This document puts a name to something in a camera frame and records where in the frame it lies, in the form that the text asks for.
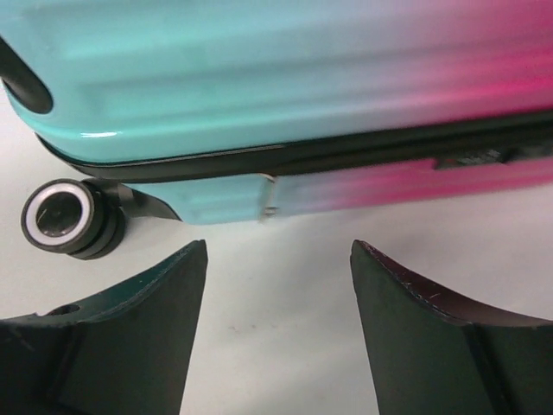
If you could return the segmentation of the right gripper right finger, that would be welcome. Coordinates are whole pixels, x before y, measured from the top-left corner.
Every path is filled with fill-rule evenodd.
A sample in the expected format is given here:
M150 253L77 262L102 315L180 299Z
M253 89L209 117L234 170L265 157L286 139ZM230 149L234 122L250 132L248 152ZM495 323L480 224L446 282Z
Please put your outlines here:
M380 413L551 413L550 320L466 297L361 240L350 265Z

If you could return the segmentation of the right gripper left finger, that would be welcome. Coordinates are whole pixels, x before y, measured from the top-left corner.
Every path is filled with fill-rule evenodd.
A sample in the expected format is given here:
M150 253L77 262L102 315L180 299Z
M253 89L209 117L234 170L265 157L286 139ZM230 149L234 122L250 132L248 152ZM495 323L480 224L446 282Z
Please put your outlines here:
M2 320L2 413L179 413L207 263L196 240L95 295Z

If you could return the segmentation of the pink and teal children's suitcase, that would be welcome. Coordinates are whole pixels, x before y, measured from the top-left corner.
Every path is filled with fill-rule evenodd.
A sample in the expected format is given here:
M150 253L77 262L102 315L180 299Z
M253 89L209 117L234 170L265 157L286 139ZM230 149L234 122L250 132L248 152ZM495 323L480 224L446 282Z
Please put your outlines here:
M549 1L4 1L1 84L81 174L21 228L266 220L552 179Z

